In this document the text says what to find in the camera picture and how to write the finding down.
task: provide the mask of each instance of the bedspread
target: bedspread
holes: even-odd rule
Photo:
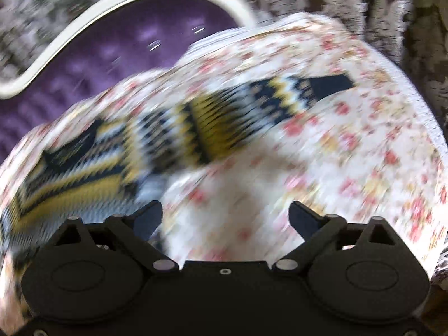
[[[174,68],[130,77],[27,135],[0,168],[1,208],[44,149],[98,117],[114,119],[285,75],[347,73],[354,87],[326,97],[223,161],[171,178],[161,202],[167,255],[273,263],[302,239],[287,209],[300,200],[350,222],[383,216],[431,277],[447,234],[447,147],[404,74],[335,20],[306,13],[272,26],[218,33]]]

